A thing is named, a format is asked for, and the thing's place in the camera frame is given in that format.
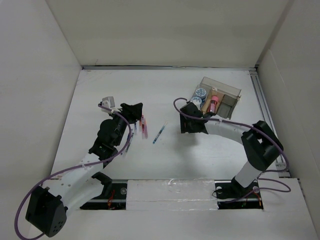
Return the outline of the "red ink refill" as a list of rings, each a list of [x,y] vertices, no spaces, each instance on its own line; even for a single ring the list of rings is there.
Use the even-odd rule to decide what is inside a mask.
[[[140,119],[140,130],[144,134],[145,133],[145,127],[144,127],[144,115],[141,116]]]

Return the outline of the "blue round tape tin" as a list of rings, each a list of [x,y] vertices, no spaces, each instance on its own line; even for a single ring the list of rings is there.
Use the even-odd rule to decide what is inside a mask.
[[[190,99],[190,102],[193,103],[198,109],[201,108],[201,105],[203,103],[202,99],[200,97],[194,96]]]
[[[207,91],[206,89],[199,87],[195,90],[194,96],[203,100],[207,97]]]

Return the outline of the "blue ballpoint pen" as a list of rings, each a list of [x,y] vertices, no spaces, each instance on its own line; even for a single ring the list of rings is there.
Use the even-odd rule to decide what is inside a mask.
[[[167,124],[168,124],[167,121],[163,124],[163,126],[161,127],[161,129],[159,130],[159,132],[157,133],[157,135],[155,136],[154,140],[152,141],[152,144],[153,144],[153,145],[157,142],[158,138],[160,137],[160,135],[161,135],[162,132],[164,131],[164,129],[165,129],[165,127],[166,127]]]

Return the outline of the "pink capped pen refill tube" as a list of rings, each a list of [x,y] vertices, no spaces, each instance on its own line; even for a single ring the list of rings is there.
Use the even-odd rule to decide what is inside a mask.
[[[213,95],[211,97],[211,100],[210,100],[210,104],[209,104],[209,107],[208,107],[208,112],[215,113],[216,112],[216,107],[218,105],[218,102],[219,102],[218,96],[217,95]]]

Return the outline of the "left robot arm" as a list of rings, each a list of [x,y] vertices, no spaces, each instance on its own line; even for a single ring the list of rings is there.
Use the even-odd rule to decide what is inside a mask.
[[[97,138],[77,167],[61,171],[62,177],[52,185],[38,184],[30,193],[25,219],[42,235],[54,237],[65,225],[67,217],[75,209],[92,198],[107,198],[111,194],[112,179],[102,170],[120,153],[126,129],[142,117],[143,103],[122,103],[119,109],[111,109],[99,103],[110,116],[104,120]]]

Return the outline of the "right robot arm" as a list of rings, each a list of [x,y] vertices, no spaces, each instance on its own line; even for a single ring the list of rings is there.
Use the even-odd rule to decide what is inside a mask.
[[[228,194],[243,197],[253,189],[253,182],[280,156],[284,147],[269,125],[262,120],[255,124],[233,122],[214,113],[203,114],[192,102],[176,109],[182,134],[203,133],[220,136],[243,146],[246,163],[226,188]]]

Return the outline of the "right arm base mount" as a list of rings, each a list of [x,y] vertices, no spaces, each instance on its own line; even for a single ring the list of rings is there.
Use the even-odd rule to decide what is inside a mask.
[[[254,180],[248,187],[243,188],[235,180],[215,180],[215,189],[211,196],[217,200],[219,210],[248,210],[263,209],[262,197],[258,188],[257,180]]]

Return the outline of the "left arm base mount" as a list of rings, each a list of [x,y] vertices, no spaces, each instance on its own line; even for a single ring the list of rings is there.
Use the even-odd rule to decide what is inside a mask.
[[[125,210],[127,205],[128,180],[113,180],[102,172],[93,176],[103,185],[102,192],[83,204],[81,210]]]

